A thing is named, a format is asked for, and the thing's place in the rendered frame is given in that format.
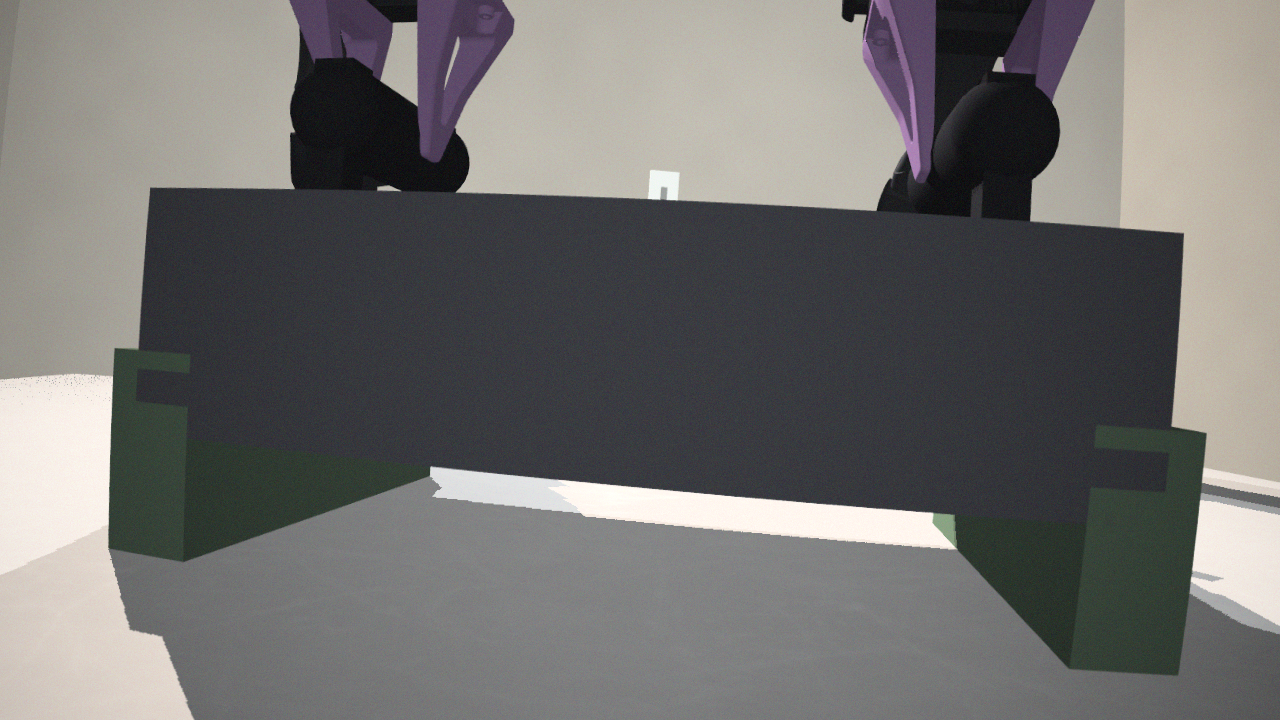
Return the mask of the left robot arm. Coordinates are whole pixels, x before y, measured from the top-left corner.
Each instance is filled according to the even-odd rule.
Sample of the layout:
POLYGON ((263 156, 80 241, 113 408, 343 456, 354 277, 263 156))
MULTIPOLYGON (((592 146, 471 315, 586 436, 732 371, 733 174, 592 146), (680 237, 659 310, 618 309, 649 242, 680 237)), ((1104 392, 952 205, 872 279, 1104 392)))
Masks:
MULTIPOLYGON (((934 133, 960 99, 993 70, 998 56, 973 56, 936 53, 934 56, 934 133)), ((911 164, 908 150, 900 158, 893 177, 887 181, 877 211, 916 213, 908 195, 908 174, 911 164), (905 155, 904 155, 905 154, 905 155)))

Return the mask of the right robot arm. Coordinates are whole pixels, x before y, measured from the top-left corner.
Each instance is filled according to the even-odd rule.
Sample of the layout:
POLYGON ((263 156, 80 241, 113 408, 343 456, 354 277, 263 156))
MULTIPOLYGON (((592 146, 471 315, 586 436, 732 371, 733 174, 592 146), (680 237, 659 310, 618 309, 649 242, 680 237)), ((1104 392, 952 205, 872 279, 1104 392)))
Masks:
MULTIPOLYGON (((343 56, 347 56, 346 55, 346 45, 343 44, 343 38, 340 38, 340 44, 342 44, 342 49, 343 49, 343 56)), ((300 65, 298 65, 298 73, 297 73, 297 79, 296 79, 294 87, 300 83, 300 79, 302 79, 308 73, 308 70, 312 70, 312 69, 314 69, 314 61, 312 61, 312 58, 311 58, 311 55, 308 53, 308 47, 307 47, 307 45, 305 42, 303 35, 302 35, 302 32, 300 29, 300 65)), ((302 190, 302 187, 303 187, 305 155, 306 155, 306 146, 305 146, 305 143, 302 143, 300 141, 300 138, 297 137, 297 135, 294 132, 292 132, 291 133, 291 181, 292 181, 292 183, 294 186, 294 190, 302 190)), ((384 183, 381 183, 379 181, 374 181, 372 178, 370 178, 367 176, 364 176, 362 190, 378 190, 378 188, 372 188, 372 187, 381 187, 381 186, 388 186, 388 184, 384 184, 384 183)))

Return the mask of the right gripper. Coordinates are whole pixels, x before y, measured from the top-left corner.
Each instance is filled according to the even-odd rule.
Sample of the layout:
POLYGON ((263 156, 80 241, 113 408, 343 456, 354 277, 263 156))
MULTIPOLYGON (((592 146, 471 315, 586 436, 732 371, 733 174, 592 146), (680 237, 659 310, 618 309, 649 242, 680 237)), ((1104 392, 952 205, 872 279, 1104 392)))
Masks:
POLYGON ((515 31, 502 0, 289 1, 314 65, 317 58, 342 58, 343 38, 346 55, 378 79, 393 23, 417 22, 420 152, 429 161, 442 160, 465 104, 515 31), (460 49, 445 85, 457 35, 460 49))

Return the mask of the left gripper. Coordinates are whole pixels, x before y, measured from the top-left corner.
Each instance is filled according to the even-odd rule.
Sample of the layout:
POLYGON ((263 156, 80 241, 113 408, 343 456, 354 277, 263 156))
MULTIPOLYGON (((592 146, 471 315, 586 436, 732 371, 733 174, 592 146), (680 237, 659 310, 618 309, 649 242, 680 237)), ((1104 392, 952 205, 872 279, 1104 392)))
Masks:
POLYGON ((1093 4, 1094 0, 842 0, 844 20, 867 15, 863 60, 899 120, 916 183, 925 183, 931 173, 934 49, 945 54, 1004 56, 1002 72, 1036 74, 1036 86, 1053 102, 1093 4))

